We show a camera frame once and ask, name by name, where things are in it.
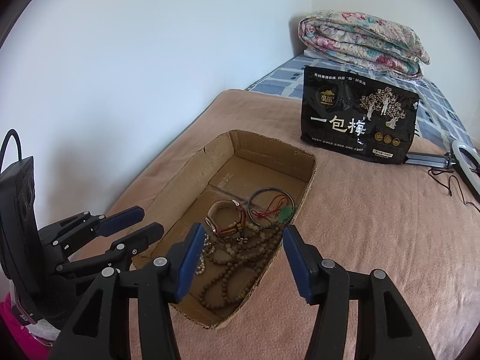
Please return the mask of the white gloved left hand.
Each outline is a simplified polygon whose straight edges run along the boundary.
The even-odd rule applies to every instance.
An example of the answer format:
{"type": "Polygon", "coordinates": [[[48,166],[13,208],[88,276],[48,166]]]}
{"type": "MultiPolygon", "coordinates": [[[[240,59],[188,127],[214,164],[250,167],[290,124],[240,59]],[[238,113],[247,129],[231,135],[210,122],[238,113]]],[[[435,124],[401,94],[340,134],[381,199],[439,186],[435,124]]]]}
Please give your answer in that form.
{"type": "Polygon", "coordinates": [[[46,347],[52,347],[60,334],[60,330],[55,328],[45,319],[26,327],[33,339],[46,347]]]}

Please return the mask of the pink sleeve forearm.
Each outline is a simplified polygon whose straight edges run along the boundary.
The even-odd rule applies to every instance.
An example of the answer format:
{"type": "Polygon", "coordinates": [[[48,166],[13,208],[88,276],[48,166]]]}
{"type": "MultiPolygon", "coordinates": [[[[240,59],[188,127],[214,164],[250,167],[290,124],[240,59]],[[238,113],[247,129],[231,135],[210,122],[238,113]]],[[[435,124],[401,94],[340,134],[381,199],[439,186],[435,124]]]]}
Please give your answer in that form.
{"type": "Polygon", "coordinates": [[[7,294],[1,302],[1,359],[47,359],[49,353],[13,315],[7,294]]]}

